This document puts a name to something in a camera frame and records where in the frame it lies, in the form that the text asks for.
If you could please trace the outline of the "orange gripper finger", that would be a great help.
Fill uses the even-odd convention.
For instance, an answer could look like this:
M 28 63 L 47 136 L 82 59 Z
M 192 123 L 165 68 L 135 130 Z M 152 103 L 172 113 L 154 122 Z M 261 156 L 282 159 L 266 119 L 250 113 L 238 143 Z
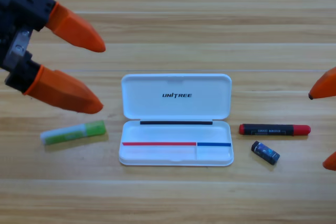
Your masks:
M 102 110 L 99 98 L 81 81 L 61 72 L 50 70 L 32 61 L 32 55 L 7 54 L 5 84 L 51 106 L 78 113 L 95 114 Z
M 325 169 L 336 171 L 336 152 L 331 154 L 323 163 Z
M 332 68 L 325 72 L 309 91 L 308 97 L 310 100 L 334 97 L 335 81 L 336 81 L 336 68 Z

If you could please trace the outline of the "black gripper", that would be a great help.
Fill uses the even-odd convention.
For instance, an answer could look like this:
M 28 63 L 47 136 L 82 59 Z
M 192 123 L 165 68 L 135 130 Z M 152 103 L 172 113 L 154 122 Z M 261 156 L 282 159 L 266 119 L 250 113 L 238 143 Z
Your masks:
M 93 26 L 55 0 L 12 0 L 12 10 L 19 12 L 23 22 L 10 8 L 11 0 L 1 0 L 1 68 L 11 72 L 23 59 L 32 29 L 44 27 L 66 42 L 94 52 L 104 52 L 105 43 Z

